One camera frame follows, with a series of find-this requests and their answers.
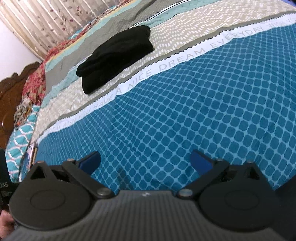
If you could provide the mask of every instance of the ribbed gray surface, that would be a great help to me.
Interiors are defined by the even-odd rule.
[[[283,241],[272,229],[237,233],[208,222],[194,202],[169,191],[120,191],[74,225],[51,232],[18,228],[5,241]]]

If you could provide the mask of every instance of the beige patterned fabric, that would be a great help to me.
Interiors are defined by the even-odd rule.
[[[79,78],[67,89],[59,92],[56,98],[51,99],[49,104],[39,112],[32,142],[56,120],[72,115],[86,104],[93,102],[116,82],[129,76],[141,66],[160,60],[165,57],[165,54],[173,54],[174,51],[194,40],[202,38],[201,41],[203,41],[218,29],[238,24],[243,26],[246,22],[293,10],[295,10],[293,6],[280,0],[222,0],[174,16],[151,29],[150,41],[155,50],[126,68],[101,89],[91,95],[85,95],[81,78]]]
[[[120,0],[0,0],[0,19],[39,58]]]

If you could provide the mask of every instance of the white wall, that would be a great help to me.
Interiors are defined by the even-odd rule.
[[[41,62],[0,20],[0,81],[36,61]]]

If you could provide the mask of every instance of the teal pillow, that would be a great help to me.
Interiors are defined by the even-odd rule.
[[[24,156],[35,129],[40,106],[33,105],[32,112],[25,123],[14,129],[5,150],[6,163],[13,182],[18,181],[20,162]]]

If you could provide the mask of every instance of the hand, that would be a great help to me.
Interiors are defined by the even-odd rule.
[[[6,210],[2,210],[0,214],[0,238],[6,238],[13,231],[14,224],[11,214]]]

